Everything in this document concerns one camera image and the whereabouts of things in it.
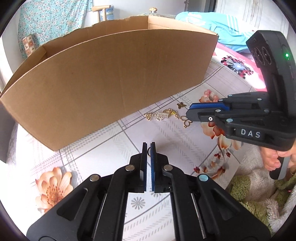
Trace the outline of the right hand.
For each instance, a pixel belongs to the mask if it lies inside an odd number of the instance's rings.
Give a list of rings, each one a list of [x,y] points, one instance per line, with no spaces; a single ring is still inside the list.
[[[285,152],[280,152],[273,149],[260,147],[260,153],[262,156],[264,167],[269,171],[273,171],[281,166],[280,161],[278,160],[278,157],[290,157],[288,168],[292,174],[295,173],[295,163],[296,163],[295,143],[293,144],[291,149]]]

